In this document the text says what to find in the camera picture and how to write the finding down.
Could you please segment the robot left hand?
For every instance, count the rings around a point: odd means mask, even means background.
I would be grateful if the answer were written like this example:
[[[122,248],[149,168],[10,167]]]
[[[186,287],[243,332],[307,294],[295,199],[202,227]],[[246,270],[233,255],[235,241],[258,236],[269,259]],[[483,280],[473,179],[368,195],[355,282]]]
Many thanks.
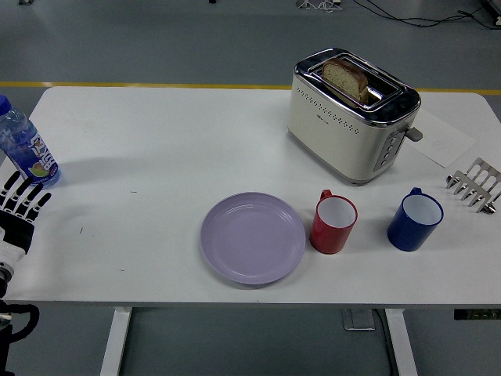
[[[13,268],[29,251],[34,221],[52,194],[42,194],[42,183],[31,187],[32,177],[14,172],[1,188],[1,267]]]

